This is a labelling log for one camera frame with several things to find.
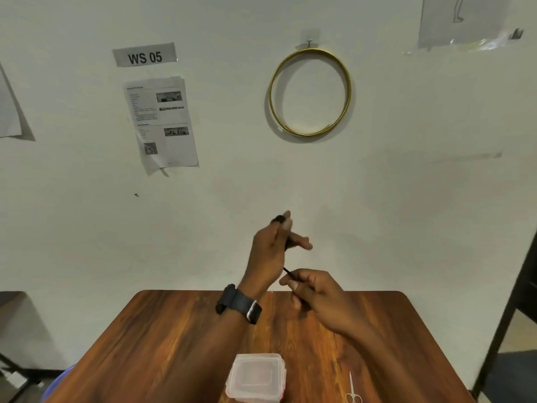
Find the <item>transparent plastic box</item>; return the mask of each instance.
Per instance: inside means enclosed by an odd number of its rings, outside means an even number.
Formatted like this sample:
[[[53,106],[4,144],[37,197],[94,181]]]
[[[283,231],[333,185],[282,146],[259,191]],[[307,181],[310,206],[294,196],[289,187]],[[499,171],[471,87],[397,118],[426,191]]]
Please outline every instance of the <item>transparent plastic box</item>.
[[[228,397],[245,403],[279,402],[284,397],[285,362],[278,353],[239,354],[225,383]]]

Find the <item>fingernail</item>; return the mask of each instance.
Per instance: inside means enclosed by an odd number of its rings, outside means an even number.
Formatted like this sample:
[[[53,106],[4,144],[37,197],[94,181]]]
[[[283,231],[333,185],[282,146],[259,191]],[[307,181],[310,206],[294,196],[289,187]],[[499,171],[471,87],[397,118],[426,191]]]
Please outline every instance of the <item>fingernail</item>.
[[[292,225],[293,225],[293,220],[289,218],[285,220],[284,224],[282,225],[282,228],[285,230],[291,230]]]

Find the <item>wall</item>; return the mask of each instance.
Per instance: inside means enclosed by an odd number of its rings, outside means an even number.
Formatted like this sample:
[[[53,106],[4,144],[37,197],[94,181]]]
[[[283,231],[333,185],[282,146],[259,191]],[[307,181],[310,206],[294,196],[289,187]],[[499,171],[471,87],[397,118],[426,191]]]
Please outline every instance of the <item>wall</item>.
[[[315,250],[289,267],[405,292],[471,386],[537,220],[537,0],[511,5],[522,40],[481,53],[415,51],[421,2],[0,0],[0,62],[35,140],[0,141],[0,290],[29,296],[0,350],[65,368],[138,290],[238,281],[253,233],[290,208]],[[342,127],[302,144],[272,130],[265,98],[312,26],[355,95]],[[113,48],[171,41],[178,63],[114,64]],[[318,126],[339,77],[301,64],[284,113]],[[148,175],[122,85],[175,75],[200,166]]]

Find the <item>black ring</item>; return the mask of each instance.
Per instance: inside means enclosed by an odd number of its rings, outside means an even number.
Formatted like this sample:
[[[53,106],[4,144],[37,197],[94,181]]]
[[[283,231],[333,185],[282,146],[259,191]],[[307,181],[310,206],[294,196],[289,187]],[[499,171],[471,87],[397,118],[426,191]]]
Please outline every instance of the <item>black ring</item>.
[[[279,222],[279,223],[284,223],[285,222],[285,216],[283,215],[278,215],[276,216],[273,220],[270,221],[270,223],[272,222]]]

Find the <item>blue plastic tub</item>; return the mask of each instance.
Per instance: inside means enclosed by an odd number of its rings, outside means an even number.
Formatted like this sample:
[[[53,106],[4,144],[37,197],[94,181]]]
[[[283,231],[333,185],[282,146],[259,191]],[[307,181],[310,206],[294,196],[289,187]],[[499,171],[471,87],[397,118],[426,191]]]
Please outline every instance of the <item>blue plastic tub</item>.
[[[50,384],[49,387],[44,391],[43,396],[41,397],[41,403],[44,403],[44,401],[51,395],[52,392],[54,392],[54,389],[58,387],[60,382],[63,380],[65,376],[67,376],[67,373],[71,372],[71,369],[75,367],[74,365],[65,369],[65,371],[59,375],[54,381]]]

